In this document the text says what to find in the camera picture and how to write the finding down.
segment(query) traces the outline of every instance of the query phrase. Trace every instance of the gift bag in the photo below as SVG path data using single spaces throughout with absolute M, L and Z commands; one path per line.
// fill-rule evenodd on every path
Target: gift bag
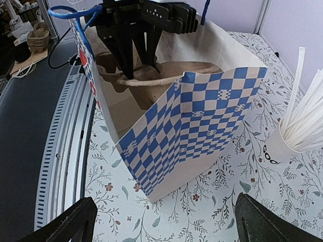
M 164 32 L 156 51 L 159 63 L 210 62 L 223 72 L 185 72 L 148 111 L 136 113 L 133 120 L 132 105 L 137 104 L 131 101 L 131 93 L 107 94 L 113 92 L 112 86 L 107 88 L 100 78 L 90 44 L 73 20 L 70 24 L 109 133 L 128 170 L 152 202 L 211 167 L 248 112 L 267 71 L 256 56 L 212 22 L 199 26 L 193 34 Z M 113 107 L 120 105 L 116 109 L 119 114 L 112 115 L 109 100 Z M 122 136 L 116 130 L 120 122 L 128 127 Z

